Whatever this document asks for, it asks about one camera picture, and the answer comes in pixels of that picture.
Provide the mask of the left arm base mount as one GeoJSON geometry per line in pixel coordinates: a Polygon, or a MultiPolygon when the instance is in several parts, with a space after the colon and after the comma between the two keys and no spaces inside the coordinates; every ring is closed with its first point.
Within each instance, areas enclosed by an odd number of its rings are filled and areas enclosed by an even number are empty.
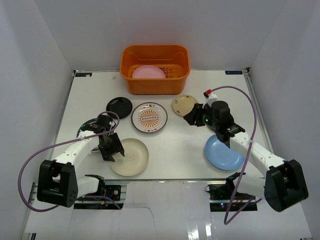
{"type": "Polygon", "coordinates": [[[94,193],[88,193],[85,196],[78,198],[78,201],[101,201],[103,204],[107,203],[108,200],[102,197],[108,197],[113,201],[119,201],[121,199],[121,185],[102,185],[94,193]]]}

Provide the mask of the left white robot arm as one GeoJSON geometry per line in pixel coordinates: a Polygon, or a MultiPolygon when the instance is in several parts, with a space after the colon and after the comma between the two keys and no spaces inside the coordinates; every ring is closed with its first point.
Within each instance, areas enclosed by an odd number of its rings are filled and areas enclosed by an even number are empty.
{"type": "Polygon", "coordinates": [[[114,162],[114,155],[125,154],[114,132],[114,120],[101,114],[95,122],[83,125],[75,142],[53,160],[44,160],[39,167],[37,200],[70,208],[78,198],[99,200],[105,196],[104,178],[96,174],[77,177],[77,169],[98,148],[105,162],[114,162]]]}

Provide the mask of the pink plate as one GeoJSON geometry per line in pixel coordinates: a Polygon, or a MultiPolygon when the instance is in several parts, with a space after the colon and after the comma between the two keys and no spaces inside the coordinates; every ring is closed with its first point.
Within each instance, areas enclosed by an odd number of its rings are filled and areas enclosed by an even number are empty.
{"type": "Polygon", "coordinates": [[[153,65],[140,66],[132,74],[133,79],[164,79],[165,77],[165,73],[153,65]]]}

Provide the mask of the blue plate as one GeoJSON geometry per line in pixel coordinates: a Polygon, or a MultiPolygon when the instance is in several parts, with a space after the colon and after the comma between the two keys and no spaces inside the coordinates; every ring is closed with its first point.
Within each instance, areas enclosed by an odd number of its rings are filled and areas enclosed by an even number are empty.
{"type": "Polygon", "coordinates": [[[213,166],[224,171],[235,171],[245,162],[245,157],[242,154],[228,148],[218,140],[215,134],[207,140],[204,152],[213,166]]]}

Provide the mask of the cream plate with bear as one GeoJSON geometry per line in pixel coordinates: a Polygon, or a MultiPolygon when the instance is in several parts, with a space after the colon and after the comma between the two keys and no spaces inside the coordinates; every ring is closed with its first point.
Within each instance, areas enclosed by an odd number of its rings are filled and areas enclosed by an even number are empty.
{"type": "Polygon", "coordinates": [[[120,176],[132,177],[141,173],[149,162],[147,146],[136,138],[121,140],[124,156],[117,153],[113,156],[115,162],[110,163],[111,169],[120,176]]]}

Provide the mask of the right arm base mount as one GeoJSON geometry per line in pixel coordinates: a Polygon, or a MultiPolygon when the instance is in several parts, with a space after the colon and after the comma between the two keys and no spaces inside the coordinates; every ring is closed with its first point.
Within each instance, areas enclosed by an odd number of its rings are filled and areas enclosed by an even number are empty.
{"type": "MultiPolygon", "coordinates": [[[[208,184],[205,192],[209,194],[209,206],[212,213],[226,212],[232,195],[232,191],[227,184],[208,184]]],[[[231,212],[240,210],[251,198],[251,195],[236,193],[232,205],[231,212]]]]}

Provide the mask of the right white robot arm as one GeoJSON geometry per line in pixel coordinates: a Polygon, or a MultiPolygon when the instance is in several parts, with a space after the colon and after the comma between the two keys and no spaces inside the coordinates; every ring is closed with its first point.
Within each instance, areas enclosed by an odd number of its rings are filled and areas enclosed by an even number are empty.
{"type": "Polygon", "coordinates": [[[211,105],[196,103],[184,120],[191,126],[207,125],[228,148],[248,157],[263,178],[235,173],[226,179],[226,195],[236,200],[243,194],[260,197],[277,212],[307,199],[309,192],[301,164],[285,160],[252,141],[245,129],[235,123],[225,101],[211,105]]]}

